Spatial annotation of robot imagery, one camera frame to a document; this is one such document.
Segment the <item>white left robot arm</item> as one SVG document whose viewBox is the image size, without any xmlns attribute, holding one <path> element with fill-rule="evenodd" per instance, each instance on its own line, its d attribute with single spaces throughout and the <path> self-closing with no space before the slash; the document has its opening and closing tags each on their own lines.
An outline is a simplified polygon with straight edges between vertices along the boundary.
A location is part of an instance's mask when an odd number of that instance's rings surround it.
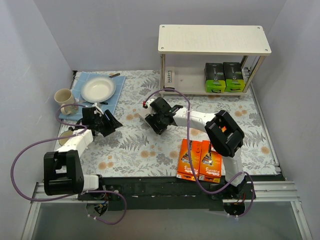
<svg viewBox="0 0 320 240">
<path fill-rule="evenodd" d="M 84 107 L 82 118 L 73 126 L 73 137 L 55 152 L 47 152 L 43 158 L 44 191 L 48 196 L 70 195 L 88 192 L 95 200 L 106 196 L 106 187 L 96 174 L 83 174 L 80 157 L 94 141 L 94 137 L 106 137 L 123 125 L 107 109 Z"/>
</svg>

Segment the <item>black green razor box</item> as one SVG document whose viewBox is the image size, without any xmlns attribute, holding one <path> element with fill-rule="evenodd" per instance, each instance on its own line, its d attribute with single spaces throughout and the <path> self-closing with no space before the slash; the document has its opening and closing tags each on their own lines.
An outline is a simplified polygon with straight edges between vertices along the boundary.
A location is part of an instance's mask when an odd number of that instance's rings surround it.
<svg viewBox="0 0 320 240">
<path fill-rule="evenodd" d="M 207 62 L 204 67 L 205 92 L 224 93 L 226 80 L 222 63 Z"/>
<path fill-rule="evenodd" d="M 241 64 L 239 62 L 223 62 L 225 77 L 225 91 L 240 93 L 245 88 L 245 81 L 242 74 Z"/>
</svg>

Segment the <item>white two-tier shelf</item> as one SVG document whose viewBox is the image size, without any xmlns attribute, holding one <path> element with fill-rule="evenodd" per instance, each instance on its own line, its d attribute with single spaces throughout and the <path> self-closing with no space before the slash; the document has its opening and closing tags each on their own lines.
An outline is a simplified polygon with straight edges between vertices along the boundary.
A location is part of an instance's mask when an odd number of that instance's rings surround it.
<svg viewBox="0 0 320 240">
<path fill-rule="evenodd" d="M 204 84 L 204 64 L 198 67 L 175 67 L 175 89 L 164 88 L 167 55 L 240 56 L 241 68 L 248 57 L 257 57 L 254 67 L 245 76 L 242 92 L 223 92 L 220 96 L 247 95 L 255 74 L 267 56 L 272 53 L 265 31 L 260 25 L 185 25 L 161 24 L 158 33 L 158 53 L 161 57 L 159 88 L 185 95 L 207 95 Z"/>
</svg>

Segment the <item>orange Gillette razor box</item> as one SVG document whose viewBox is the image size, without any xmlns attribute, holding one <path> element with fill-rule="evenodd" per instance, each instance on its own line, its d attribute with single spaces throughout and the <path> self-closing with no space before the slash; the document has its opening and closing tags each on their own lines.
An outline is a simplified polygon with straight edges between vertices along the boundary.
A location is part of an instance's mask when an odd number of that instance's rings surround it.
<svg viewBox="0 0 320 240">
<path fill-rule="evenodd" d="M 196 181 L 199 175 L 202 143 L 196 140 L 182 140 L 176 177 L 188 181 Z"/>
<path fill-rule="evenodd" d="M 222 176 L 222 156 L 218 154 L 210 141 L 203 140 L 201 144 L 201 157 L 198 170 L 200 181 L 220 183 Z"/>
</svg>

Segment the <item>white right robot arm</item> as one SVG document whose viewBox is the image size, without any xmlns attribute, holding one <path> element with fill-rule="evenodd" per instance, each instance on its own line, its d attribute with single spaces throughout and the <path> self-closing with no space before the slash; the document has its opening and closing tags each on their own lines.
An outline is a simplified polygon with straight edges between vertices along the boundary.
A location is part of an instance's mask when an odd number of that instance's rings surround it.
<svg viewBox="0 0 320 240">
<path fill-rule="evenodd" d="M 241 160 L 245 134 L 227 111 L 192 111 L 181 105 L 170 106 L 162 97 L 144 101 L 142 109 L 141 118 L 158 135 L 168 126 L 193 128 L 207 133 L 213 149 L 222 156 L 225 177 L 221 188 L 203 191 L 209 195 L 217 194 L 220 198 L 237 199 L 243 195 L 247 183 Z"/>
</svg>

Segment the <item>grey Harry's razor box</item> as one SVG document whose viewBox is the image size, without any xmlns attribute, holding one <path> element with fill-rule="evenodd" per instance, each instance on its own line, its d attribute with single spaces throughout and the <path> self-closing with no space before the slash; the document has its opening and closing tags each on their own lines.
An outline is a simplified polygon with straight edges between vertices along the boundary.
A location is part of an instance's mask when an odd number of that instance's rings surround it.
<svg viewBox="0 0 320 240">
<path fill-rule="evenodd" d="M 175 89 L 175 67 L 168 66 L 165 68 L 164 88 Z"/>
</svg>

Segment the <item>white H razor box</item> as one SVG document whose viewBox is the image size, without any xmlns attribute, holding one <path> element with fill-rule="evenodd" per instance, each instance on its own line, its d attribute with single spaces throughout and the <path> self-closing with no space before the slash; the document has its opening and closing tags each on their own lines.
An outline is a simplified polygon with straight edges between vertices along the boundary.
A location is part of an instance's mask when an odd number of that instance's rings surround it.
<svg viewBox="0 0 320 240">
<path fill-rule="evenodd" d="M 146 123 L 147 125 L 149 125 L 149 123 L 147 122 L 146 118 L 150 115 L 150 113 L 148 111 L 141 111 L 139 113 L 139 115 L 140 115 L 140 118 L 142 119 L 142 121 L 144 123 Z"/>
</svg>

